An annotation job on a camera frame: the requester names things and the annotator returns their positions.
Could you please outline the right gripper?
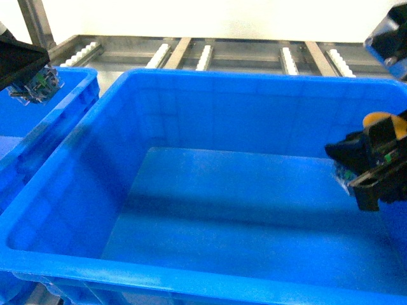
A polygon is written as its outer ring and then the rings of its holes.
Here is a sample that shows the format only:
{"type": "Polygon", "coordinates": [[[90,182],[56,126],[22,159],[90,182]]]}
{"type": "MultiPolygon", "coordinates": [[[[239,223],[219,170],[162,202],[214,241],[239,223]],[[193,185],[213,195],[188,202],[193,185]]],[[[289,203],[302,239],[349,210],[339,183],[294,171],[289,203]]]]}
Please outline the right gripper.
{"type": "Polygon", "coordinates": [[[363,46],[392,76],[406,81],[406,2],[387,12],[363,46]]]}

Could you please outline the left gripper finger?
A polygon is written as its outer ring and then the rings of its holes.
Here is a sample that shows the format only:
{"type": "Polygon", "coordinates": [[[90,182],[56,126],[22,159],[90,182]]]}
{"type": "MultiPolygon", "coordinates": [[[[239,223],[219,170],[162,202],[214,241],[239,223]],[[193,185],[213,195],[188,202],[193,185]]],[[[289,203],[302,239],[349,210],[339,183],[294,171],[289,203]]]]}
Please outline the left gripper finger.
{"type": "Polygon", "coordinates": [[[46,49],[1,36],[1,90],[26,85],[49,63],[46,49]]]}

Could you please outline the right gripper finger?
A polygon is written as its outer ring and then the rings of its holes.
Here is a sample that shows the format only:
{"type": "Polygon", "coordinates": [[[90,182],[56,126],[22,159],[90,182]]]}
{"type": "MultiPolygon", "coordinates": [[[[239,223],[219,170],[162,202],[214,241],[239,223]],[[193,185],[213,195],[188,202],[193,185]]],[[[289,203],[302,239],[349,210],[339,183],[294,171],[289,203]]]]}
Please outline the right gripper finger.
{"type": "Polygon", "coordinates": [[[349,133],[337,143],[326,144],[324,149],[331,159],[355,174],[371,168],[369,142],[363,131],[349,133]]]}
{"type": "Polygon", "coordinates": [[[377,166],[349,183],[357,206],[362,211],[379,211],[378,201],[393,203],[406,200],[406,159],[396,159],[377,166]]]}

